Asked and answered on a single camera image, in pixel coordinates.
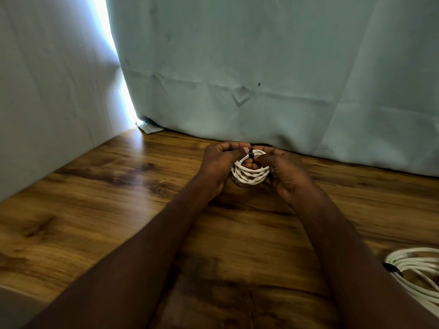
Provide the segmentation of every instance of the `black cable tie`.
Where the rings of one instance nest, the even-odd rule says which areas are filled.
[[[398,275],[400,275],[401,277],[403,276],[403,273],[401,272],[401,270],[399,270],[397,267],[395,267],[394,265],[390,264],[390,263],[383,263],[383,267],[384,269],[386,269],[388,272],[396,272]]]

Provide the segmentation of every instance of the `coiled white cable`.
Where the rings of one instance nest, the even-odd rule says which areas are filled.
[[[253,150],[255,156],[265,155],[265,152],[262,150]],[[269,167],[262,167],[257,170],[252,170],[250,168],[244,167],[241,164],[249,158],[249,155],[246,155],[239,161],[235,161],[232,166],[232,174],[238,180],[238,182],[244,183],[246,185],[257,185],[264,181],[267,177],[269,171]]]
[[[427,247],[401,249],[387,255],[385,261],[397,267],[401,272],[405,270],[415,272],[436,290],[431,291],[429,289],[419,287],[418,285],[415,285],[404,279],[400,274],[392,272],[392,275],[396,278],[396,280],[414,299],[416,299],[422,306],[439,318],[439,307],[436,306],[436,304],[439,304],[439,286],[437,286],[436,283],[431,280],[431,278],[427,277],[422,272],[424,271],[434,275],[439,275],[439,265],[435,264],[439,262],[439,258],[418,257],[414,254],[418,252],[439,253],[439,249]]]

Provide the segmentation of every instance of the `skin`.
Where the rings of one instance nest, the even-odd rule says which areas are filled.
[[[144,328],[151,319],[178,247],[217,196],[250,144],[209,145],[197,175],[143,229],[69,286],[24,328]],[[245,160],[271,166],[268,181],[299,216],[332,288],[346,328],[439,328],[385,271],[354,227],[289,152],[255,146],[267,155]]]

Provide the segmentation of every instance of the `person's right arm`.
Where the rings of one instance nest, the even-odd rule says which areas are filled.
[[[255,149],[267,153],[255,161],[273,167],[273,187],[299,216],[345,327],[439,328],[439,319],[383,268],[334,202],[311,180],[297,155],[266,146]]]

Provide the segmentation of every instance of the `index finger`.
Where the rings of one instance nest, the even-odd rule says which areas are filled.
[[[254,146],[253,149],[261,150],[269,155],[284,155],[287,153],[287,151],[275,148],[274,146]]]
[[[247,143],[247,142],[228,141],[228,142],[218,143],[215,147],[219,151],[223,152],[223,151],[235,150],[235,149],[244,148],[244,147],[250,148],[250,146],[251,146],[250,143]]]

